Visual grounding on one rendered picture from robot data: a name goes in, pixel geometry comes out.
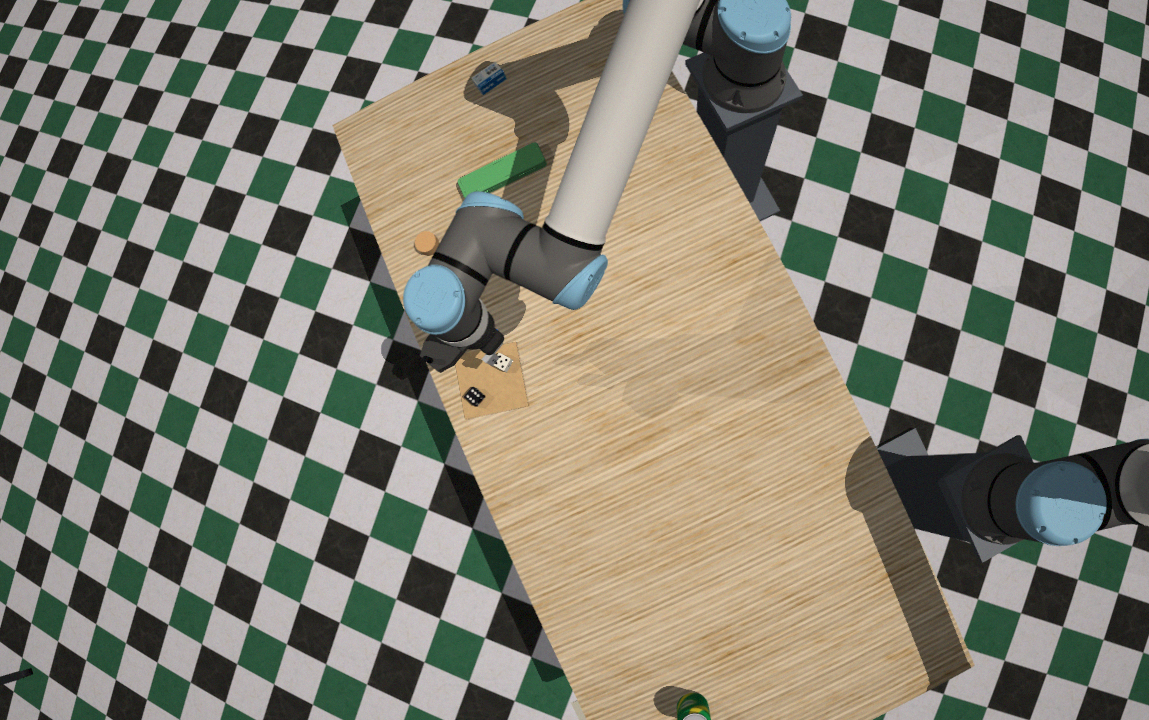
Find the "green can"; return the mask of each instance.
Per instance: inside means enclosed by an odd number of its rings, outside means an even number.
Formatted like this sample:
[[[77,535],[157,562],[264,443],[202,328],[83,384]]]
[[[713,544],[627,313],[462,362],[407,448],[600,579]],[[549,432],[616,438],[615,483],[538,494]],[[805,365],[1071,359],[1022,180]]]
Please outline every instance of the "green can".
[[[707,710],[707,697],[697,692],[686,692],[676,702],[676,720],[712,720]]]

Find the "orange round object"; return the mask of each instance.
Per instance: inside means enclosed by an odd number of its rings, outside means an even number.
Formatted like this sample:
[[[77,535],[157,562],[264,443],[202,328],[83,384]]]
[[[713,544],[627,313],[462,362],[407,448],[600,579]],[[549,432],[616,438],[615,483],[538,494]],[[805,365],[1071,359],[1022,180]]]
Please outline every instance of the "orange round object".
[[[435,251],[435,247],[440,245],[440,240],[437,240],[434,233],[423,231],[414,237],[414,249],[417,250],[419,255],[431,255]]]

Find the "light blue cap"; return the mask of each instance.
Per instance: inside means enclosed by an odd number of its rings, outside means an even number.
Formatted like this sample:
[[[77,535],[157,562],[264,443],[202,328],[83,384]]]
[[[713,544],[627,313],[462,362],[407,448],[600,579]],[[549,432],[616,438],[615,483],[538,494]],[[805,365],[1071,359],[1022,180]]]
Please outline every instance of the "light blue cap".
[[[465,292],[458,274],[446,265],[427,265],[404,285],[404,313],[429,334],[454,330],[463,319]]]
[[[716,18],[734,45],[751,53],[774,53],[788,44],[792,8],[786,0],[716,0]]]
[[[525,214],[520,211],[515,202],[506,201],[498,195],[492,195],[489,192],[469,192],[468,196],[463,199],[463,204],[458,206],[460,210],[464,208],[498,208],[500,210],[511,210],[522,218],[525,217]]]
[[[1075,544],[1103,527],[1108,491],[1094,470],[1075,462],[1040,465],[1018,487],[1018,524],[1046,544]]]
[[[570,310],[578,310],[579,307],[586,305],[592,293],[596,292],[596,286],[601,284],[601,277],[606,274],[606,265],[609,264],[610,261],[606,258],[606,255],[597,255],[583,270],[579,270],[578,274],[574,274],[574,279],[565,284],[565,288],[552,302],[569,307]]]

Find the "wooden tabletop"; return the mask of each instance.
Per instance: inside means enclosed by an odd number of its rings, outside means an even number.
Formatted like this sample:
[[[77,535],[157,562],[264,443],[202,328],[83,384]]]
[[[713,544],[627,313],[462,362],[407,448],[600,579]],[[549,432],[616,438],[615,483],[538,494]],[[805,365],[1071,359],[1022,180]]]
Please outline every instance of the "wooden tabletop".
[[[337,124],[398,291],[455,181],[529,142],[547,168],[498,195],[546,217],[620,17],[584,0]],[[507,79],[483,96],[491,61]],[[588,719],[655,717],[679,687],[719,720],[871,720],[967,669],[843,378],[674,78],[606,256],[577,311],[488,284],[529,407],[465,419],[455,372],[433,373]]]

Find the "tiled floor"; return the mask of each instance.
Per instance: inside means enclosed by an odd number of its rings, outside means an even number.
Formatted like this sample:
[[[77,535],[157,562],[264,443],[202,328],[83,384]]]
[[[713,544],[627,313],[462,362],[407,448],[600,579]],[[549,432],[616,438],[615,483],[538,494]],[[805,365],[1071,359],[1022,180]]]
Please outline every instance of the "tiled floor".
[[[872,436],[1149,438],[1149,1],[792,3],[765,225]],[[331,132],[565,5],[0,3],[0,717],[573,717]],[[1149,529],[921,541],[976,666],[888,720],[1149,719]]]

